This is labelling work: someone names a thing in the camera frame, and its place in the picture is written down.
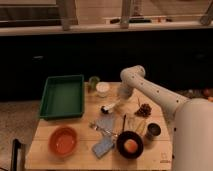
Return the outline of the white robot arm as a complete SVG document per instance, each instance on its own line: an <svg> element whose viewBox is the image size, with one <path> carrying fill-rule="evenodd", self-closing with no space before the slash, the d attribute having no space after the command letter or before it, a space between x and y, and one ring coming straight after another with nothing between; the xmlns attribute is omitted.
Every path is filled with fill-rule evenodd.
<svg viewBox="0 0 213 171"><path fill-rule="evenodd" d="M145 79L141 65L120 72L118 94L142 92L168 114L174 115L172 171L213 171L213 102L187 98Z"/></svg>

